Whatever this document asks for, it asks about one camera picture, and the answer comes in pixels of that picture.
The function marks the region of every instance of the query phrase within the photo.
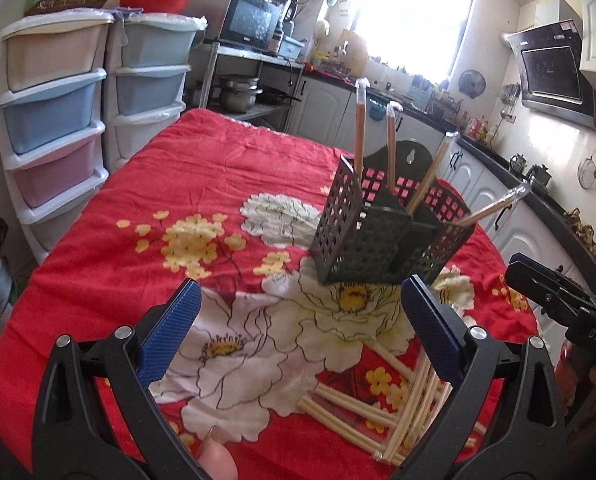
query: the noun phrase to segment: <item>range hood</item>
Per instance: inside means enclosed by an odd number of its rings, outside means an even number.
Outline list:
[[[582,38],[574,20],[508,36],[520,69],[522,104],[594,128],[595,94],[580,72]]]

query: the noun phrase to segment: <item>microwave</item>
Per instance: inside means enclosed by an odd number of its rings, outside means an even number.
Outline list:
[[[281,11],[265,0],[191,0],[184,14],[207,19],[207,40],[266,51]]]
[[[595,92],[580,72],[582,38],[572,20],[508,36],[520,69],[522,104],[594,128]]]

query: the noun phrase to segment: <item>kitchen counter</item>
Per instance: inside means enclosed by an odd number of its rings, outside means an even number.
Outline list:
[[[317,81],[322,81],[324,83],[329,83],[333,86],[337,86],[338,88],[345,88],[351,92],[355,92],[355,83],[351,82],[350,80],[344,80],[335,75],[328,75],[323,72],[305,72],[304,76]],[[443,134],[447,132],[447,128],[441,121],[437,121],[427,115],[424,111],[414,108],[408,101],[399,99],[396,96],[388,97],[383,92],[376,91],[372,88],[367,88],[367,95],[381,105],[386,105],[389,101],[396,101],[402,105],[403,113],[405,115],[408,115],[409,117],[412,117],[421,123],[427,124],[428,126],[431,126]]]
[[[458,145],[484,164],[485,168],[509,189],[521,184],[521,180],[502,165],[507,162],[497,153],[468,137],[461,136]],[[564,209],[555,200],[541,198],[533,192],[524,198],[524,202],[549,228],[551,234],[556,237],[591,290],[596,294],[596,262],[580,238],[566,224],[563,216]]]

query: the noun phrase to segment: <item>wicker basket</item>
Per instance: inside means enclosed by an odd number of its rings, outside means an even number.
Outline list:
[[[79,9],[80,7],[88,9],[101,9],[109,0],[40,0],[31,7],[25,16],[34,16],[35,14],[51,14],[61,10]]]
[[[412,140],[397,150],[397,196],[386,186],[386,147],[364,158],[362,185],[353,160],[340,158],[311,245],[320,283],[399,285],[414,274],[432,283],[473,233],[450,223],[470,211],[437,180],[413,217],[405,210],[432,157]]]

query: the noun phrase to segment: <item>window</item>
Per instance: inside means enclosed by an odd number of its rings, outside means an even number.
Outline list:
[[[353,30],[367,40],[370,56],[440,83],[453,70],[472,2],[366,0]]]

